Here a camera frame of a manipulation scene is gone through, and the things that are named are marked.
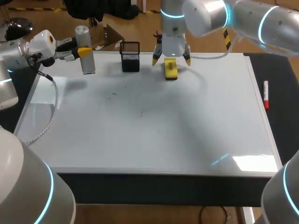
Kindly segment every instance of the wooden floor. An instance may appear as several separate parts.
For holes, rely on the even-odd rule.
[[[297,0],[280,0],[286,7],[299,8]],[[274,0],[262,0],[274,4]],[[61,0],[14,0],[8,7],[64,7]],[[160,0],[147,0],[147,10],[159,10]],[[71,18],[67,12],[9,12],[11,17],[24,17],[34,24],[34,34],[48,29],[57,40],[74,36],[77,25],[88,25],[88,21]],[[139,14],[134,20],[126,21],[105,15],[103,24],[109,24],[117,30],[126,41],[139,41],[141,51],[153,51],[156,44],[152,36],[156,30],[161,31],[160,14]],[[230,38],[235,33],[229,29]],[[219,30],[208,36],[196,38],[186,34],[187,42],[191,45],[192,52],[225,52],[225,42],[222,31]],[[238,42],[233,52],[262,52],[246,39]],[[299,59],[290,58],[293,70],[299,80]],[[155,206],[155,205],[78,205],[76,224],[197,224],[200,206]],[[228,224],[239,224],[237,208],[227,208],[231,214]],[[261,214],[260,209],[255,209],[256,217]],[[209,207],[203,213],[203,224],[222,224],[224,215],[220,208]]]

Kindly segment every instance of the black mesh pen holder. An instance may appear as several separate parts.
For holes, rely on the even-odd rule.
[[[121,66],[123,72],[139,72],[140,70],[140,43],[121,42]]]

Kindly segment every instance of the marker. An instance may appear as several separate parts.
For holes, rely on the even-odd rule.
[[[268,81],[263,83],[263,105],[265,110],[269,110],[269,86]]]

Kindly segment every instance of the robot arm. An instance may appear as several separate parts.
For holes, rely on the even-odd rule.
[[[294,10],[250,0],[162,0],[161,13],[162,43],[156,49],[165,56],[190,57],[187,30],[205,36],[224,27],[255,42],[299,52],[299,12]]]

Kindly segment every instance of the black chair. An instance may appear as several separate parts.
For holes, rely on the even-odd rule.
[[[0,0],[4,21],[0,22],[0,41],[12,41],[24,37],[32,31],[32,23],[25,18],[10,18],[6,4],[13,0]]]

